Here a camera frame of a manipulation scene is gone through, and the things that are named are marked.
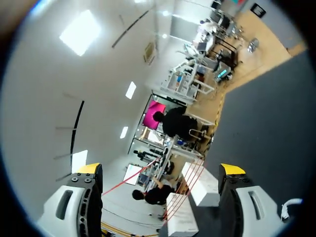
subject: dark hair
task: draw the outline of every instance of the dark hair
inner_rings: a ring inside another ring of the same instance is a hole
[[[164,115],[163,115],[163,113],[160,112],[160,111],[157,111],[157,112],[154,113],[154,115],[153,115],[153,119],[154,119],[156,122],[162,122],[163,117],[164,117]]]
[[[139,190],[134,190],[132,196],[135,200],[143,200],[145,198],[144,194]]]

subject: magenta screen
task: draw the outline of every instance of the magenta screen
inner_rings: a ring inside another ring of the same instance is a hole
[[[147,110],[146,115],[144,117],[143,125],[151,128],[151,129],[157,129],[159,122],[156,122],[153,119],[153,115],[157,111],[160,111],[163,113],[165,108],[166,108],[166,105],[163,105],[163,104],[158,103],[156,101],[150,102],[148,110]]]

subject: white box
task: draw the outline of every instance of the white box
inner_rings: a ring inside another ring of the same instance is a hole
[[[203,166],[186,162],[182,175],[197,206],[218,206],[218,180]]]
[[[167,198],[167,216],[169,237],[191,237],[198,232],[189,199],[185,195],[170,193]]]

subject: gray carpet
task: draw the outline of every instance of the gray carpet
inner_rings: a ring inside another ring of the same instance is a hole
[[[302,198],[316,165],[316,79],[304,52],[228,93],[206,158],[238,165],[279,207]],[[217,211],[196,207],[197,237],[219,237]],[[159,236],[167,236],[166,228]]]

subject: wooden floor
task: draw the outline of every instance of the wooden floor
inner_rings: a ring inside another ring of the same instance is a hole
[[[303,43],[293,49],[286,49],[272,31],[252,12],[241,13],[237,18],[237,24],[242,26],[244,33],[241,40],[228,39],[227,41],[239,46],[238,60],[242,61],[236,68],[231,81],[217,85],[213,80],[212,73],[205,76],[205,82],[213,86],[216,91],[208,95],[199,94],[198,102],[187,108],[187,113],[197,115],[206,120],[220,123],[221,110],[225,103],[225,94],[235,88],[256,79],[261,74],[289,60],[292,56],[306,49]],[[253,38],[259,40],[259,47],[255,52],[249,53],[247,46]],[[208,134],[215,131],[211,127]]]

